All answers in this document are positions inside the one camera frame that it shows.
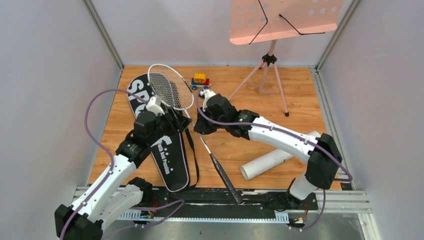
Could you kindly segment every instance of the black strap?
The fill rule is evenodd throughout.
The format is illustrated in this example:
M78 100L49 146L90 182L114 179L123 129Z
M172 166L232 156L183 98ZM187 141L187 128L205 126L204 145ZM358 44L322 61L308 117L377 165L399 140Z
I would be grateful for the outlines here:
M196 183L187 188L195 188L196 185L199 183L199 165L198 165L198 160L196 159L195 144L193 143L193 139L192 139L192 136L190 135L190 131L188 128L185 129L185 135L187 136L188 144L190 144L190 147L193 150L194 164L196 165L196 176L197 176Z

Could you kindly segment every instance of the racket handle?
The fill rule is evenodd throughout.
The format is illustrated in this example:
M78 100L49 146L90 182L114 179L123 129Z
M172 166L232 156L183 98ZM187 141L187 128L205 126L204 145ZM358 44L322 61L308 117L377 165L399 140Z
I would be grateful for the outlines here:
M242 196L234 188L233 184L230 181L230 178L227 176L226 172L224 171L223 166L221 166L218 159L212 153L209 155L210 155L210 159L212 159L212 162L213 162L213 165L215 166L216 171L218 172L219 176L224 182L226 188L232 194L237 204L241 204L243 202Z

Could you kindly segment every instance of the toy car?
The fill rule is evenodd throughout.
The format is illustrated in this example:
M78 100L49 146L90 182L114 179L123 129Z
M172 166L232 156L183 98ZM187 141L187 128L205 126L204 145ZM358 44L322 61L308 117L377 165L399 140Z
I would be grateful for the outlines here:
M196 73L190 82L191 89L197 90L198 88L208 89L212 84L209 78L206 78L204 73Z

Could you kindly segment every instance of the wooden tabletop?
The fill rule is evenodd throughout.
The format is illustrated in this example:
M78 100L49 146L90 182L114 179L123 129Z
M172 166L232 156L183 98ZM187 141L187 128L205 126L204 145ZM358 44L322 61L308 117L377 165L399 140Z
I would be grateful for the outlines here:
M148 66L126 66L123 70L118 88L126 90L131 80L141 74L147 73L148 68ZM215 93L222 94L224 97L229 97L253 69L252 67L230 66L175 66L174 68L187 80L190 80L196 73L206 74L212 83L211 89ZM233 97L231 103L238 110L247 109L259 113L261 116L278 125L300 133L309 133L312 131L325 133L326 129L310 70L308 68L279 68L278 72L281 77L282 87L290 113L289 117L284 115L283 103L279 93L258 93L256 89L248 85L241 88ZM259 70L253 75L250 82L258 84L261 77L262 70ZM264 89L278 90L273 71L269 71ZM188 112L194 122L196 122L197 114L195 107L193 106ZM133 129L134 120L127 95L121 92L117 93L110 110L101 143L114 153L119 144L124 140L126 134ZM225 187L206 149L200 142L199 136L193 132L192 126L189 128L192 133L200 169L200 181L197 186ZM296 158L292 158L246 181L240 172L240 166L275 148L262 142L233 137L223 129L211 135L205 135L204 139L236 188L286 189L292 179L299 176L306 169L305 164ZM189 146L187 140L184 139L184 141L186 146ZM196 181L196 171L193 152L189 148L186 152L190 169L190 179L194 183ZM99 149L89 178L90 183L95 181L109 162L109 156L102 149ZM134 177L146 179L146 181L155 186L164 185L151 156L141 164L124 184ZM338 182L333 183L331 189L340 190L340 184Z

